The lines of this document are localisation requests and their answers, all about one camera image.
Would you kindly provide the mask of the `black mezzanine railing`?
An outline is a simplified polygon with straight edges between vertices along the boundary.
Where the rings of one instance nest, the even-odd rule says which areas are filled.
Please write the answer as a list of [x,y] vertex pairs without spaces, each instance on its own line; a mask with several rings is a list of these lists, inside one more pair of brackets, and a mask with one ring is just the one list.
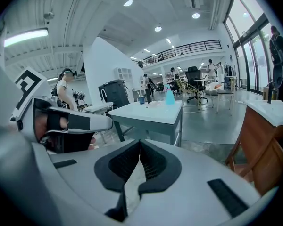
[[189,43],[179,47],[174,47],[158,54],[154,54],[148,58],[140,61],[133,60],[140,68],[148,66],[163,60],[168,60],[174,57],[183,56],[187,54],[194,54],[196,52],[205,52],[212,50],[221,50],[221,40],[206,40],[201,42]]

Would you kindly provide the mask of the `black office chair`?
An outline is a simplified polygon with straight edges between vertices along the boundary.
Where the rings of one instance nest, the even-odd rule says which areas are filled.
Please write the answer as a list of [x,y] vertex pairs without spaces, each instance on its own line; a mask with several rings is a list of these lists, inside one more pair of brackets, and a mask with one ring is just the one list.
[[201,71],[195,67],[189,67],[187,69],[187,72],[185,73],[188,84],[190,88],[196,90],[194,92],[194,96],[191,96],[187,99],[187,103],[190,102],[192,99],[195,99],[198,101],[199,104],[201,104],[201,100],[204,99],[206,102],[208,102],[208,99],[206,97],[203,97],[203,91],[205,89],[205,85],[203,85],[203,82],[201,80]]

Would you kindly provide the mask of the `teal spray bottle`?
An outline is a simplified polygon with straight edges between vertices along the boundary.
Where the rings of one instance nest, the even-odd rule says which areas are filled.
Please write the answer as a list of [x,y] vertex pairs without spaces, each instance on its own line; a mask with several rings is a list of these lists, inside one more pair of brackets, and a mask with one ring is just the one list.
[[174,95],[171,91],[169,84],[165,84],[166,87],[166,105],[173,105],[175,103]]

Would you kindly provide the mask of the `white round table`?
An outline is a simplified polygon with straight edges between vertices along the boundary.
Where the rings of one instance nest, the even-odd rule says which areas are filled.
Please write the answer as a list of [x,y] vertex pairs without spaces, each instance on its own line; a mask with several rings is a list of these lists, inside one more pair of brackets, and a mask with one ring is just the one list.
[[[209,87],[209,82],[213,82],[213,79],[198,79],[198,80],[193,80],[193,82],[196,82],[197,84],[199,83],[199,82],[203,82],[204,83],[204,89],[206,88],[206,86],[208,87],[208,89],[209,89],[209,95],[210,96],[212,96],[212,92],[211,92],[211,89],[210,89],[210,87]],[[200,110],[200,107],[201,107],[201,105],[202,105],[202,102],[201,102],[201,99],[203,99],[204,97],[203,96],[199,96],[199,95],[197,95],[197,97],[198,97],[198,102],[199,102],[199,106],[198,106],[198,110]]]

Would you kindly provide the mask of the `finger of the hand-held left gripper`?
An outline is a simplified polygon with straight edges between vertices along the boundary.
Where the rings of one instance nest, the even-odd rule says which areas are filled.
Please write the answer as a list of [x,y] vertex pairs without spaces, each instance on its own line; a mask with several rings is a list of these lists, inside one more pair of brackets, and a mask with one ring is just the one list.
[[113,121],[104,115],[49,107],[49,132],[87,134],[111,129]]

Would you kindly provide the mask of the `large black machine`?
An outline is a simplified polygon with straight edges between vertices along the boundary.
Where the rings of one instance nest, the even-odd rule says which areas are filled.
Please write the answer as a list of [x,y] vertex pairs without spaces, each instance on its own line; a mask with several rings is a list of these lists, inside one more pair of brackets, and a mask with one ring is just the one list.
[[107,94],[107,102],[113,102],[113,109],[120,108],[129,104],[129,90],[124,80],[113,80],[111,82],[99,86],[101,99],[102,89],[104,89]]

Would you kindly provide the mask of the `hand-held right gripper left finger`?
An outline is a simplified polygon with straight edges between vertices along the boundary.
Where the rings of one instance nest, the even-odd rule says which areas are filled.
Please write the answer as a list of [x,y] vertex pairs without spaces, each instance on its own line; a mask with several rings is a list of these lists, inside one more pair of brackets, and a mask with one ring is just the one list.
[[32,217],[45,226],[142,226],[137,210],[126,215],[125,191],[106,189],[94,172],[96,161],[135,141],[93,151],[49,155],[34,143]]

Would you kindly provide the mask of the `white floor cushion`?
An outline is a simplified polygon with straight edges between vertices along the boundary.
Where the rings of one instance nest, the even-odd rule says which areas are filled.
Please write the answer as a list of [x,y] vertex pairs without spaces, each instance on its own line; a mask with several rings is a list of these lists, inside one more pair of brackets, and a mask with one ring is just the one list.
[[218,82],[212,82],[212,83],[208,83],[205,86],[204,92],[206,95],[209,96],[217,96],[218,95],[218,91],[223,89],[224,86],[221,83]]

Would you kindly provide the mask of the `long ceiling tube light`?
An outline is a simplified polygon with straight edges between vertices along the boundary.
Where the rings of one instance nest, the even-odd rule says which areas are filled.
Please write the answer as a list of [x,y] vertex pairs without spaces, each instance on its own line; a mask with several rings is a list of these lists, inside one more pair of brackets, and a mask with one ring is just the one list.
[[48,35],[48,28],[36,29],[27,32],[23,32],[12,37],[5,39],[4,47],[9,47],[13,44],[23,42],[25,40],[35,39],[39,37],[45,37]]

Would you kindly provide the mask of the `white wall shelf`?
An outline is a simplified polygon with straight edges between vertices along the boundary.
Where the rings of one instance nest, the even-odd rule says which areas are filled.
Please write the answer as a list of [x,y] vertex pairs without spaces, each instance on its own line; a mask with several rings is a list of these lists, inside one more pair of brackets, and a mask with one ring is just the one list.
[[127,82],[133,82],[133,75],[131,69],[116,67],[114,69],[114,75],[116,80],[125,80]]

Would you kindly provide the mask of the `glass window wall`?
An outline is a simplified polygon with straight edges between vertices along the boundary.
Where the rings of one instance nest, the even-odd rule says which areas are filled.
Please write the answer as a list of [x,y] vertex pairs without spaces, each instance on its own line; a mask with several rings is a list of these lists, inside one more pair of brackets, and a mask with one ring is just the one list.
[[237,59],[239,87],[262,94],[273,67],[267,16],[256,0],[230,0],[224,25]]

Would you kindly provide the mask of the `white sink on wooden vanity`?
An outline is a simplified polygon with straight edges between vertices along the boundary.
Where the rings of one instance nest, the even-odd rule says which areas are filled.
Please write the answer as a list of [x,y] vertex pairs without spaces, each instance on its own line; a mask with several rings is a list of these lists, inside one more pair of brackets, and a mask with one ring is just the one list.
[[274,127],[283,125],[283,102],[281,100],[246,100],[245,105],[263,118],[265,118]]

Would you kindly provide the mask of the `brown wooden vanity cabinet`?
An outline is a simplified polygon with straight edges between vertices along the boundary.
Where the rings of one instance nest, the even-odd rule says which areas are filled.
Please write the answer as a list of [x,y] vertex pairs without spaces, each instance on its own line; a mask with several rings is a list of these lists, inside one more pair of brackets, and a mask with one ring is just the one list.
[[256,190],[264,195],[280,183],[283,175],[283,125],[274,126],[250,107],[240,134],[225,164],[237,175],[253,182]]

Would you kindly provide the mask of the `short black faucet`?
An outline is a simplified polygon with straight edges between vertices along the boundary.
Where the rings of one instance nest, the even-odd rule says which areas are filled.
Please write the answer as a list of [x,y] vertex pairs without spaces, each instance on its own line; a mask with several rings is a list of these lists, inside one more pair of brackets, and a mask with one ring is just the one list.
[[269,81],[268,83],[268,97],[267,102],[270,104],[272,100],[272,91],[273,91],[273,82]]

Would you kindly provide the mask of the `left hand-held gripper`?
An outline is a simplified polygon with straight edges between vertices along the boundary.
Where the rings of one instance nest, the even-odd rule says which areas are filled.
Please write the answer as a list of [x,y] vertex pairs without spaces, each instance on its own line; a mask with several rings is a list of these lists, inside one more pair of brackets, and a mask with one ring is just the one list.
[[17,130],[32,142],[40,143],[48,150],[56,153],[71,153],[94,149],[95,138],[93,133],[64,134],[47,131],[45,136],[37,141],[35,136],[35,117],[40,113],[49,115],[49,107],[59,107],[57,98],[49,88],[47,79],[34,69],[26,68],[15,80],[23,95],[14,109],[12,120],[17,125]]

